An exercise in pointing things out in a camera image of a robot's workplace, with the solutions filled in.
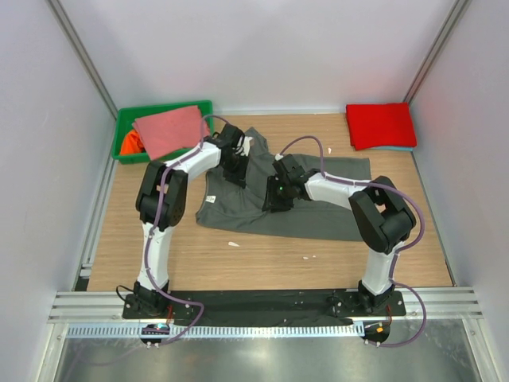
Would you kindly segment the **grey t shirt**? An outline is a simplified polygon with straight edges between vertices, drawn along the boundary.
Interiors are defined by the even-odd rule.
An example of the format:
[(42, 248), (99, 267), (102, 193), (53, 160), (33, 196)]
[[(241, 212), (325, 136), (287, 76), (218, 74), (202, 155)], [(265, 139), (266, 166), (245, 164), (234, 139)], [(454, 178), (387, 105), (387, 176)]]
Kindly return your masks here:
[(196, 213), (198, 225), (269, 236), (314, 240), (362, 240), (352, 212), (320, 201), (296, 199), (287, 212), (264, 212), (267, 178), (274, 173), (274, 155), (266, 138), (253, 127), (246, 131), (252, 138), (247, 166), (246, 187), (226, 181), (223, 169), (213, 168), (205, 174), (205, 195)]

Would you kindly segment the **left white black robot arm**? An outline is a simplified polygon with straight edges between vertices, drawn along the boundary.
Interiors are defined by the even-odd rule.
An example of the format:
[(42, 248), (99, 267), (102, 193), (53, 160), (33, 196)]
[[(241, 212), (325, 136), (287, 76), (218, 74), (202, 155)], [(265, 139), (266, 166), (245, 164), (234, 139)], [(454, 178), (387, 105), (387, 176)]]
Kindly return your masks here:
[(142, 265), (134, 286), (123, 298), (124, 318), (161, 318), (174, 298), (169, 293), (169, 254), (175, 227), (185, 214), (188, 184), (217, 166), (224, 178), (246, 187), (250, 138), (225, 124), (178, 158), (152, 161), (146, 167), (135, 203), (143, 230)]

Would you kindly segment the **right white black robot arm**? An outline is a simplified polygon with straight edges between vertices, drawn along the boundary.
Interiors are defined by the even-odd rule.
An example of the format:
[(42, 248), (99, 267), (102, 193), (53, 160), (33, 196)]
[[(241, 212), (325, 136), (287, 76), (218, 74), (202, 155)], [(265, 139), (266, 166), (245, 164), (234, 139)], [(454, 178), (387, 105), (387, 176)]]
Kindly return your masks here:
[(396, 253), (416, 225), (416, 218), (388, 177), (374, 181), (333, 176), (319, 169), (304, 170), (292, 155), (277, 155), (275, 174), (267, 178), (262, 209), (285, 212), (293, 201), (321, 201), (352, 211), (359, 234), (369, 247), (367, 266), (358, 284), (359, 308), (376, 315), (394, 290)]

